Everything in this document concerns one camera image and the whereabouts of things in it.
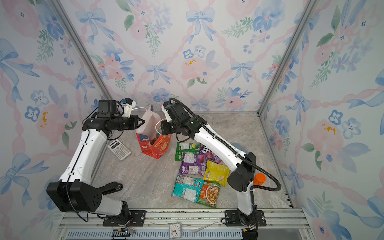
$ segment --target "floral wallpaper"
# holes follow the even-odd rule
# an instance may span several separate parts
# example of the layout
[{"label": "floral wallpaper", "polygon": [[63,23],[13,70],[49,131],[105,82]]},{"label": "floral wallpaper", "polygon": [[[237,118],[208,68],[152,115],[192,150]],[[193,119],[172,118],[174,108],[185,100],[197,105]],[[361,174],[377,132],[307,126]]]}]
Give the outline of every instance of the floral wallpaper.
[{"label": "floral wallpaper", "polygon": [[383,8],[320,0],[262,112],[317,240],[384,239]]},{"label": "floral wallpaper", "polygon": [[194,111],[257,111],[306,2],[61,1],[114,98]]},{"label": "floral wallpaper", "polygon": [[0,1],[0,239],[51,239],[63,217],[46,193],[102,98],[44,0]]}]

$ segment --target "clock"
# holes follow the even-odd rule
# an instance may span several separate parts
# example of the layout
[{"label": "clock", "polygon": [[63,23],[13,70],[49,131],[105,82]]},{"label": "clock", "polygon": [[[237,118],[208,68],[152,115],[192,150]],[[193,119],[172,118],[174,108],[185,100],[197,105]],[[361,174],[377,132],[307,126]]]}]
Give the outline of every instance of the clock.
[{"label": "clock", "polygon": [[169,239],[181,237],[181,223],[171,223],[169,225]]}]

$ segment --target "calculator screen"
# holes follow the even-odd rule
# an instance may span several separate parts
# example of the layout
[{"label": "calculator screen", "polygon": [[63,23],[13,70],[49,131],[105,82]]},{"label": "calculator screen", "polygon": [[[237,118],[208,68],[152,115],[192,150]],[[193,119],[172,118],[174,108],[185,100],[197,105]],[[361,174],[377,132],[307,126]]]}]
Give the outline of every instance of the calculator screen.
[{"label": "calculator screen", "polygon": [[117,145],[119,145],[120,143],[118,142],[118,143],[116,143],[115,145],[113,145],[112,147],[111,147],[111,149],[114,149]]}]

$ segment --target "calculator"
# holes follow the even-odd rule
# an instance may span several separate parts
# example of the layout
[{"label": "calculator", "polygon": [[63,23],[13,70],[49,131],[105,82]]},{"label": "calculator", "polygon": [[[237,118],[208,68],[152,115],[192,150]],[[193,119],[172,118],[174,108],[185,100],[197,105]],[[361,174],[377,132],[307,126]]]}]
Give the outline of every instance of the calculator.
[{"label": "calculator", "polygon": [[120,159],[124,160],[131,154],[131,151],[119,140],[113,140],[108,144],[109,149]]}]

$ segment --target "red paper bag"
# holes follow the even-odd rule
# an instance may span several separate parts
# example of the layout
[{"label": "red paper bag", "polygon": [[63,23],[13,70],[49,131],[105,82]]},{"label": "red paper bag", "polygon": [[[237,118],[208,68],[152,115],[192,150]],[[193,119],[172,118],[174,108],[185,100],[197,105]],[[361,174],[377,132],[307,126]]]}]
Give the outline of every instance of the red paper bag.
[{"label": "red paper bag", "polygon": [[136,129],[141,151],[145,155],[159,159],[169,148],[171,134],[157,137],[158,134],[155,125],[161,120],[161,117],[153,112],[152,104],[141,118],[145,123]]}]

